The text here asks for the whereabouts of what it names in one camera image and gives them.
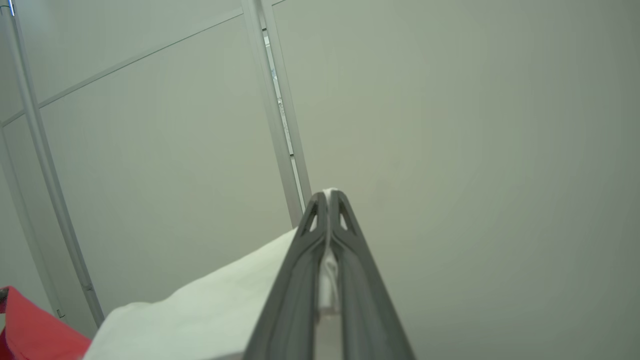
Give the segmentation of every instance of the gray wall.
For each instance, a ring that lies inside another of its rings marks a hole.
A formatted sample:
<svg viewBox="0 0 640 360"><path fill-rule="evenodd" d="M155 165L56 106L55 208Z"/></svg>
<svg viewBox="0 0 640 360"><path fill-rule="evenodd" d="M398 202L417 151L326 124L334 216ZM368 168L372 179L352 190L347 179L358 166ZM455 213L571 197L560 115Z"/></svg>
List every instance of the gray wall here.
<svg viewBox="0 0 640 360"><path fill-rule="evenodd" d="M640 357L640 3L273 6L312 191L422 359Z"/></svg>

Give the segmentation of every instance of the white towel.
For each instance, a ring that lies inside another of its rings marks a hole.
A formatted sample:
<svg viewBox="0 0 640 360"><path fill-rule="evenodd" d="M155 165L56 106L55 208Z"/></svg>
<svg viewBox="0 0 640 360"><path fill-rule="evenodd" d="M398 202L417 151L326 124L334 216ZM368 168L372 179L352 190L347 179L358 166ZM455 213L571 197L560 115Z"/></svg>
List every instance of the white towel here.
<svg viewBox="0 0 640 360"><path fill-rule="evenodd" d="M115 309L84 358L204 360L244 351L295 232L167 299Z"/></svg>

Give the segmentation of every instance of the wall panel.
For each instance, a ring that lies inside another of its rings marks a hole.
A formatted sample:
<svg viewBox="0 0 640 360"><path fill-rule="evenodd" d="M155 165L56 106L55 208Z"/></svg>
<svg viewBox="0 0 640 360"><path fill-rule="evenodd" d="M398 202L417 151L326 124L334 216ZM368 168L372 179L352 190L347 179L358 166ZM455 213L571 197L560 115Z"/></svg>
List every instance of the wall panel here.
<svg viewBox="0 0 640 360"><path fill-rule="evenodd" d="M240 7L239 0L17 4L39 101Z"/></svg>
<svg viewBox="0 0 640 360"><path fill-rule="evenodd" d="M273 6L312 191L349 197L418 358L640 356L639 10Z"/></svg>
<svg viewBox="0 0 640 360"><path fill-rule="evenodd" d="M106 314L291 228L253 61L241 15L42 108Z"/></svg>

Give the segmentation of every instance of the red object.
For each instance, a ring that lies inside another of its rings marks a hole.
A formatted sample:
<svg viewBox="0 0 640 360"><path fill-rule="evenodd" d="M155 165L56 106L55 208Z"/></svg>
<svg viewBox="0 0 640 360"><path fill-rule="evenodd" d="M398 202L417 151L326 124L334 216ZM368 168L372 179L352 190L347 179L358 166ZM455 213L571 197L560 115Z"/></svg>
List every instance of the red object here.
<svg viewBox="0 0 640 360"><path fill-rule="evenodd" d="M0 360L79 360L91 340L52 314L35 306L9 286L0 300L4 330L0 333Z"/></svg>

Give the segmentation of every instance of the vertical metal rail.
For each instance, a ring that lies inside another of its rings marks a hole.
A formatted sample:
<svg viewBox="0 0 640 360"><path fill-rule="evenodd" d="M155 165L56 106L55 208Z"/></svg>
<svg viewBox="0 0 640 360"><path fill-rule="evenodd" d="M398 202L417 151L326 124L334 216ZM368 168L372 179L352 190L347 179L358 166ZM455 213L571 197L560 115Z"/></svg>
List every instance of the vertical metal rail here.
<svg viewBox="0 0 640 360"><path fill-rule="evenodd" d="M309 182L309 174L307 172L307 162L305 161L305 155L302 149L302 139L300 138L300 132L298 131L298 118L293 105L294 102L289 86L289 78L287 76L284 56L280 46L278 27L276 26L275 16L273 15L274 4L271 0L258 1L260 1L260 9L262 10L267 32L269 34L273 65L275 66L275 72L278 74L278 87L280 88L280 95L282 96L282 107L287 117L289 138L291 139L291 146L293 148L293 157L291 158L292 166L296 167L303 203L306 204L307 201L311 199L311 185Z"/></svg>
<svg viewBox="0 0 640 360"><path fill-rule="evenodd" d="M296 174L291 165L291 156L285 138L282 119L280 118L278 97L273 86L273 78L271 77L271 69L269 68L269 60L267 58L267 49L264 46L259 9L256 0L242 0L242 7L249 41L253 50L257 75L258 77L262 77L261 81L259 81L260 92L262 93L262 100L269 122L269 131L271 132L271 140L276 153L278 169L280 170L280 179L282 180L282 187L284 189L287 207L289 208L291 226L296 227L300 219L302 219L303 214L301 201L298 195L298 187L296 186Z"/></svg>
<svg viewBox="0 0 640 360"><path fill-rule="evenodd" d="M36 154L38 155L40 169L42 170L42 175L44 176L44 181L47 185L47 191L51 198L51 204L56 212L58 225L60 226L62 236L65 239L67 250L69 251L71 261L73 262L76 275L80 281L80 285L84 296L86 297L89 309L91 310L91 314L93 315L93 319L99 327L104 321L104 315L93 288L89 271L84 263L76 232L67 209L67 203L65 202L64 195L62 194L60 180L58 179L56 168L53 163L51 149L49 148L49 142L47 141L47 135L45 134L44 125L42 124L42 118L40 116L40 108L38 107L38 101L36 100L35 91L33 90L33 80L31 79L31 74L28 70L29 67L26 57L26 49L19 32L17 12L18 9L16 9L15 5L13 5L13 8L10 8L9 6L0 7L0 19L2 20L4 33L7 37L9 48L13 56L18 86L20 88L20 96L22 97L22 103L24 105L24 113L27 118L27 123L29 124L29 132L33 139L33 145L35 147Z"/></svg>

